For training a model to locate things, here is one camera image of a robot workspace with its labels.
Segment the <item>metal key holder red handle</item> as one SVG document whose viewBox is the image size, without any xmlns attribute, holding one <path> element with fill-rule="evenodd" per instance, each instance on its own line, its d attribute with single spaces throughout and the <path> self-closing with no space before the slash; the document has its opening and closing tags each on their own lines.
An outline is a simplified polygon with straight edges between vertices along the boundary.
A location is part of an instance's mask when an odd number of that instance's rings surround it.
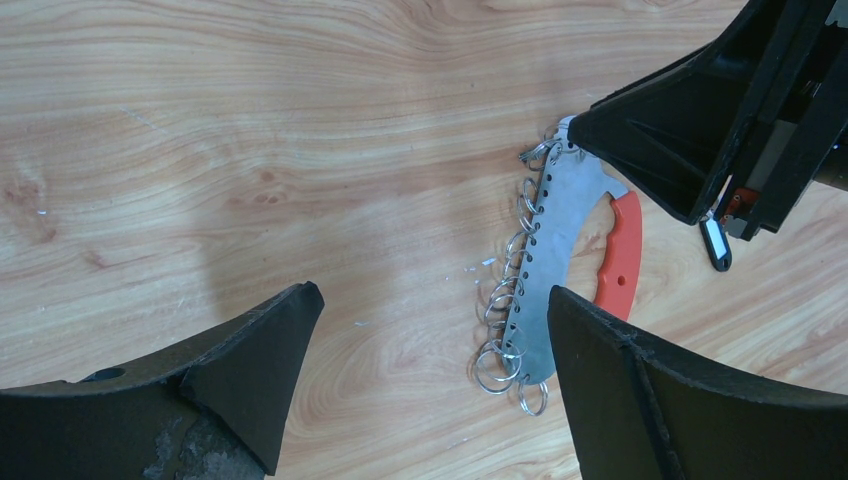
<svg viewBox="0 0 848 480">
<path fill-rule="evenodd" d="M 482 315 L 487 339 L 472 367 L 483 391 L 515 392 L 522 410 L 533 417 L 546 410 L 547 381 L 555 372 L 549 293 L 565 284 L 578 236 L 602 200 L 609 202 L 614 225 L 606 237 L 594 304 L 628 319 L 641 269 L 639 195 L 569 140 L 571 121 L 560 120 L 539 145 L 519 156 L 531 172 L 516 200 L 520 229 L 506 245 L 501 279 Z"/>
</svg>

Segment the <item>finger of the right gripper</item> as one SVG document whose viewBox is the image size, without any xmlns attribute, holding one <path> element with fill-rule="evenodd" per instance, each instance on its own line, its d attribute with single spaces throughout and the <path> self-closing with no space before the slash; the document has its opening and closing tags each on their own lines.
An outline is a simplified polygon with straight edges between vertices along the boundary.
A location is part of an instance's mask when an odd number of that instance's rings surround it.
<svg viewBox="0 0 848 480">
<path fill-rule="evenodd" d="M 785 1 L 740 109 L 731 234 L 777 232 L 813 182 L 847 187 L 847 4 Z"/>
<path fill-rule="evenodd" d="M 567 138 L 678 221 L 695 224 L 783 1 L 750 1 L 713 41 L 574 117 Z"/>
</svg>

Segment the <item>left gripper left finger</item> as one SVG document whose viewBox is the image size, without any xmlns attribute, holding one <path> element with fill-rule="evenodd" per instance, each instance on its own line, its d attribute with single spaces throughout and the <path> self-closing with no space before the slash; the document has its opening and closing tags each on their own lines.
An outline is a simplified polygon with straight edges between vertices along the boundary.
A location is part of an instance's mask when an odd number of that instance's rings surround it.
<svg viewBox="0 0 848 480">
<path fill-rule="evenodd" d="M 295 284 L 247 312 L 77 382 L 1 393 L 5 479 L 262 479 L 277 472 L 325 302 Z"/>
</svg>

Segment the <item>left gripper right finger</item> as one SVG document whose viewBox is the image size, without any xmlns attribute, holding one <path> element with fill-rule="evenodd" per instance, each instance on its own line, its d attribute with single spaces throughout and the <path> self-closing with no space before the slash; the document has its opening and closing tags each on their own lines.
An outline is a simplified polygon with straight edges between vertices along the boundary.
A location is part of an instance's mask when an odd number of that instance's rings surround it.
<svg viewBox="0 0 848 480">
<path fill-rule="evenodd" d="M 843 479 L 847 398 L 757 376 L 564 287 L 548 326 L 585 479 Z"/>
</svg>

